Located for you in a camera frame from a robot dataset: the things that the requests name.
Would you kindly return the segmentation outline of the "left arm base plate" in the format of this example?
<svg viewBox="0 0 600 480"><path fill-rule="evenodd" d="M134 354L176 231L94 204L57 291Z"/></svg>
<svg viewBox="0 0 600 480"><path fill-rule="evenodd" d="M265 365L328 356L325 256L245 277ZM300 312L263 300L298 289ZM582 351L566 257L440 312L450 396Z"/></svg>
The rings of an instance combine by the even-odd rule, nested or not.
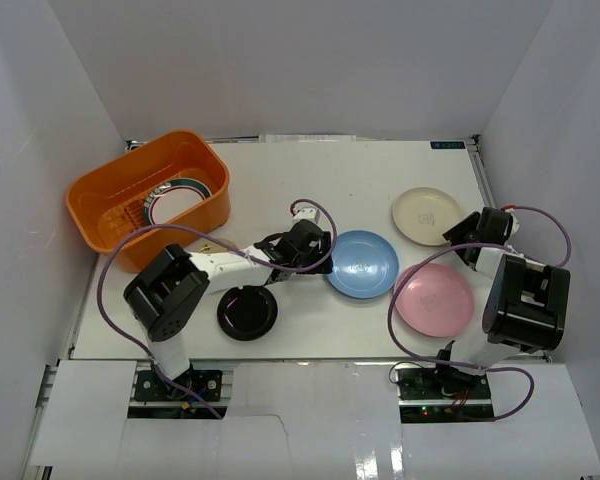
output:
<svg viewBox="0 0 600 480"><path fill-rule="evenodd" d="M189 369L175 380L165 380L155 367L136 373L131 399L143 406L179 402L185 411L204 408L200 401L218 402L222 397L223 372Z"/></svg>

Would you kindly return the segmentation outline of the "blue plastic plate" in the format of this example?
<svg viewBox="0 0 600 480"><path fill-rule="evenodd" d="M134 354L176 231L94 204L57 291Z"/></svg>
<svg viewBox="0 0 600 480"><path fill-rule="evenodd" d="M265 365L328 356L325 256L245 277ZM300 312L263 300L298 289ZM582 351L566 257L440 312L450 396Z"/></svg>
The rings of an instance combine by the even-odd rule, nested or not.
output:
<svg viewBox="0 0 600 480"><path fill-rule="evenodd" d="M354 299L379 297L395 284L400 262L394 247L382 236L367 230L340 233L332 252L328 283Z"/></svg>

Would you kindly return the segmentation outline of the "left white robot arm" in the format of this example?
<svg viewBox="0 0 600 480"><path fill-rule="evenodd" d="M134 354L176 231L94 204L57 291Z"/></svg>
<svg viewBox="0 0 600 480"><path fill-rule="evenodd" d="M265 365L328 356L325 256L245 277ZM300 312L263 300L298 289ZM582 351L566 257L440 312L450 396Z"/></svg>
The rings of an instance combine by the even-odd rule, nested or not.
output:
<svg viewBox="0 0 600 480"><path fill-rule="evenodd" d="M167 246L123 294L145 333L160 391L179 399L190 390L192 366L182 331L203 298L222 294L216 319L223 333L242 342L257 340L269 333L278 316L267 287L296 273L331 273L332 240L331 232L300 219L289 231L235 252L201 254Z"/></svg>

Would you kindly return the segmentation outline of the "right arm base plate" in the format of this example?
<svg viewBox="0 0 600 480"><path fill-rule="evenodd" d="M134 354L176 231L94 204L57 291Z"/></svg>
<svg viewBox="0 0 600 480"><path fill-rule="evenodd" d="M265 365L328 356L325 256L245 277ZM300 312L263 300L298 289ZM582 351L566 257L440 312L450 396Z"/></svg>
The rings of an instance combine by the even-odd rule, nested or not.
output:
<svg viewBox="0 0 600 480"><path fill-rule="evenodd" d="M388 377L397 387L403 425L489 422L495 416L485 376L413 365L391 368Z"/></svg>

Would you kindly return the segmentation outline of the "green rimmed white plate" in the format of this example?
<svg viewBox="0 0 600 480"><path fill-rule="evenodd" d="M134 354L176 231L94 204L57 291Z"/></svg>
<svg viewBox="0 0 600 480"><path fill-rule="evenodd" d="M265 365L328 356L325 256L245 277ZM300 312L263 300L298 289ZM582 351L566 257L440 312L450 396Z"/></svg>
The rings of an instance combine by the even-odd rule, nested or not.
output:
<svg viewBox="0 0 600 480"><path fill-rule="evenodd" d="M142 203L146 225L167 223L212 195L203 182L192 178L166 181L153 190Z"/></svg>

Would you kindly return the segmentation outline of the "cream white plate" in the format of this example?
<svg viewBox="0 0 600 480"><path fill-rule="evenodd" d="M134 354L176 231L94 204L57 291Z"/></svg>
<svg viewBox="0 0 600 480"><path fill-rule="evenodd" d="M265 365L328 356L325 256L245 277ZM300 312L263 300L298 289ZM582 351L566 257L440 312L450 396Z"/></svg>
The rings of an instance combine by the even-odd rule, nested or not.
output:
<svg viewBox="0 0 600 480"><path fill-rule="evenodd" d="M392 205L397 229L412 242L429 247L444 245L443 234L457 225L464 213L449 194L431 187L403 192Z"/></svg>

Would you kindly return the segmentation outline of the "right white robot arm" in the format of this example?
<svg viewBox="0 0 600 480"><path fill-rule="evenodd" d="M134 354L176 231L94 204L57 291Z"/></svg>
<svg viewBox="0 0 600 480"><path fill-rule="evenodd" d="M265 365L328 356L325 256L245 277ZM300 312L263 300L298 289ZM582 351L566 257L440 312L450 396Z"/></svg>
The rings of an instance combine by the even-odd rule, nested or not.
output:
<svg viewBox="0 0 600 480"><path fill-rule="evenodd" d="M518 222L512 207L485 207L443 234L460 260L492 281L482 314L482 333L452 341L431 374L433 390L452 399L480 383L484 371L518 352L553 351L565 330L571 274L512 249Z"/></svg>

